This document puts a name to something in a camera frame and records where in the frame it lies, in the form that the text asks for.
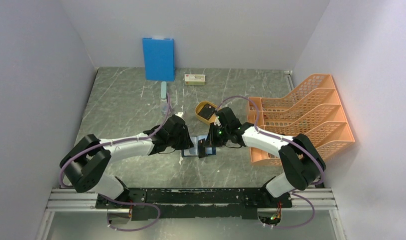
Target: bottle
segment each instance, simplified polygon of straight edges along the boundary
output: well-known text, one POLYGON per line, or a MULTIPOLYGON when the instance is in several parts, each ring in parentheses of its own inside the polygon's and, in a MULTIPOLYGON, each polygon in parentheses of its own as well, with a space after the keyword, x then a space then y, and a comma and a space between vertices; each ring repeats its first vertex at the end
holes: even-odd
POLYGON ((167 93, 167 83, 163 81, 160 93, 160 110, 164 115, 166 115, 167 110, 169 109, 169 106, 167 105, 166 93, 167 93))

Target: blue box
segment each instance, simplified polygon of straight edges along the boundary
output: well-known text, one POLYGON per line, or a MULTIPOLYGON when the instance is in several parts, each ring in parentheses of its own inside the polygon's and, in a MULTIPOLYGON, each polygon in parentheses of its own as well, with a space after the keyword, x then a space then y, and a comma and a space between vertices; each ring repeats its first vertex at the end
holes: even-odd
POLYGON ((142 38, 145 78, 154 81, 172 82, 174 79, 173 39, 142 38))

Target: orange plastic rack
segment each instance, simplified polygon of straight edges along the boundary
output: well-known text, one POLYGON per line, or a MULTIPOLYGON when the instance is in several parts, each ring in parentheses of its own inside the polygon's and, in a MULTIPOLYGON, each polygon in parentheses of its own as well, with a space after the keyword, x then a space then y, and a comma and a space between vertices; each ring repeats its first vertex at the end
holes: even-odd
MULTIPOLYGON (((282 98, 250 97, 260 110, 257 125, 266 131, 287 136, 306 134, 324 161, 352 143, 346 115, 330 74, 312 74, 282 98)), ((256 119, 255 107, 247 105, 250 123, 256 119)), ((280 166, 281 160, 251 147, 253 165, 280 166)))

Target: small cardboard box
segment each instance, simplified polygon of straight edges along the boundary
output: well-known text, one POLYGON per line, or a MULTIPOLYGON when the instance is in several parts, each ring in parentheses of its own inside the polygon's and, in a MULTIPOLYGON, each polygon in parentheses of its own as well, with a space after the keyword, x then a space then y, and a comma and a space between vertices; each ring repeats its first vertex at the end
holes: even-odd
POLYGON ((206 75, 204 74, 185 74, 185 85, 205 85, 206 75))

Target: marble tabletop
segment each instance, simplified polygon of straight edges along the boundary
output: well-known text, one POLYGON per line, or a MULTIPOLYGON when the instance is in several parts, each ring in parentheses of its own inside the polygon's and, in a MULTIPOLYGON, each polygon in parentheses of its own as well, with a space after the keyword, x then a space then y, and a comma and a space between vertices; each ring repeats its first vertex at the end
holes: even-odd
MULTIPOLYGON (((77 141, 84 135, 122 138, 160 124, 159 81, 145 80, 141 67, 101 67, 86 106, 77 141)), ((175 112, 185 112, 191 136, 206 135, 208 125, 195 118, 194 108, 201 101, 218 105, 234 96, 281 98, 289 92, 281 70, 178 68, 175 80, 168 82, 175 112), (206 74, 205 86, 189 86, 184 74, 206 74)), ((225 103, 241 122, 246 122, 246 101, 225 103)), ((201 188, 258 187, 282 173, 282 167, 252 166, 249 148, 217 148, 217 154, 198 159, 171 154, 136 156, 110 164, 107 172, 128 187, 201 188)))

